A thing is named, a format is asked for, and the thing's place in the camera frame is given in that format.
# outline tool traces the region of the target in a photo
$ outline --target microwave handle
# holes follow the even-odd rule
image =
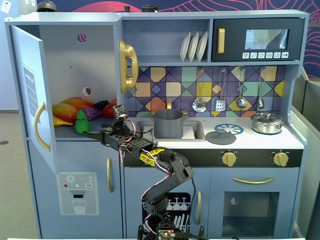
[[[223,54],[225,52],[225,35],[226,30],[224,28],[218,29],[218,54]]]

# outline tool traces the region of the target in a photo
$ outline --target sink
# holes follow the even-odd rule
[[[154,127],[153,121],[138,121],[136,124],[137,132],[146,132]],[[157,140],[158,142],[169,142],[169,141],[189,141],[189,142],[201,142],[206,140],[206,135],[202,123],[200,121],[185,121],[183,123],[183,137],[182,138],[155,138],[154,132],[144,133],[143,137],[146,139]]]

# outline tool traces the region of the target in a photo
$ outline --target robotic arm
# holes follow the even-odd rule
[[[125,121],[129,120],[127,120],[128,116],[123,104],[114,106],[113,112],[116,121],[113,126],[105,127],[101,131],[88,131],[85,132],[84,135],[119,151],[120,159],[122,159],[121,149],[125,149],[127,154],[131,154],[132,157],[168,174],[167,177],[150,187],[141,196],[141,199],[145,202],[145,210],[149,215],[157,215],[161,218],[156,236],[150,232],[145,239],[152,240],[155,239],[155,237],[157,237],[157,240],[195,238],[195,236],[190,233],[179,232],[179,229],[175,228],[172,217],[166,212],[168,207],[166,193],[194,176],[188,160],[177,152],[167,148],[157,147],[152,141],[138,137],[135,134],[136,129],[132,122],[134,131],[131,131],[125,124]],[[142,239],[142,226],[139,227],[138,239]]]

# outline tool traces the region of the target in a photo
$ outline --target toy kitchen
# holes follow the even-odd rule
[[[308,147],[291,104],[308,22],[297,10],[7,21],[39,237],[133,239],[139,225],[146,235],[159,223],[141,196],[165,173],[82,134],[114,123],[104,111],[115,99],[133,134],[185,156],[194,172],[196,191],[189,180],[167,194],[180,231],[291,238]]]

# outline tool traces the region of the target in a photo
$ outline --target yellow label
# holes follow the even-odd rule
[[[157,155],[158,153],[164,151],[163,148],[156,148],[154,150],[152,150],[150,153],[152,154],[152,156]]]
[[[149,156],[147,155],[144,155],[144,154],[141,154],[140,155],[140,160],[145,162],[146,164],[149,164],[151,165],[152,167],[155,166],[155,160],[153,158],[150,158]]]

